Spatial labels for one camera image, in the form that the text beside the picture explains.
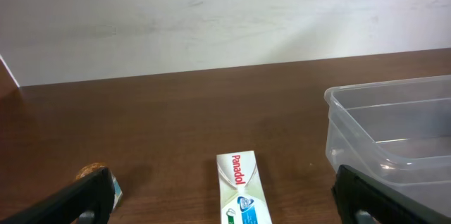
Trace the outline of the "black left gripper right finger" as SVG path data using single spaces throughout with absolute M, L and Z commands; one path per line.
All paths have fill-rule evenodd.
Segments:
M 450 218 L 349 165 L 341 165 L 331 192 L 345 224 L 450 224 Z

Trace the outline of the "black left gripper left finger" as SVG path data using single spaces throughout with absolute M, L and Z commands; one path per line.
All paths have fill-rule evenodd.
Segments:
M 115 199 L 111 171 L 100 168 L 37 204 L 1 221 L 1 224 L 72 223 L 91 212 L 92 223 L 109 221 Z

